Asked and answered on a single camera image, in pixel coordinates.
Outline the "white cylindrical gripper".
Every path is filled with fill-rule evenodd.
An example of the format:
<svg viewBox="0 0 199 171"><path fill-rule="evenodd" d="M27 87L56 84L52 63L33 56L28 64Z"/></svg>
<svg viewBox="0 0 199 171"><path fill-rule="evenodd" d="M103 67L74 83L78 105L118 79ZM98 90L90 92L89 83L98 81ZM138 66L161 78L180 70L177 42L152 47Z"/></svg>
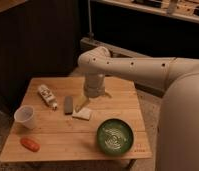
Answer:
<svg viewBox="0 0 199 171"><path fill-rule="evenodd" d="M92 87L89 87L88 85L85 85L84 86L84 95L85 96L81 96L78 99L76 106L75 106L75 111L79 112L85 105L87 105L89 103L88 98L97 98L97 97L101 96L102 94L104 97L112 98L112 96L108 92L105 91L104 86L92 88Z"/></svg>

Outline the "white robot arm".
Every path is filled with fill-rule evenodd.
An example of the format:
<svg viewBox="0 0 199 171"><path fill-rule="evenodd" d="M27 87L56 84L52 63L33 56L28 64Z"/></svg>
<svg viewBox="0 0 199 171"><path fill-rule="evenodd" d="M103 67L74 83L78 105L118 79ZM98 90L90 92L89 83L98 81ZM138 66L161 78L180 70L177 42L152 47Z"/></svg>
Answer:
<svg viewBox="0 0 199 171"><path fill-rule="evenodd" d="M82 53L78 65L89 97L99 95L101 74L161 91L156 171L199 171L199 59L113 58L100 46Z"/></svg>

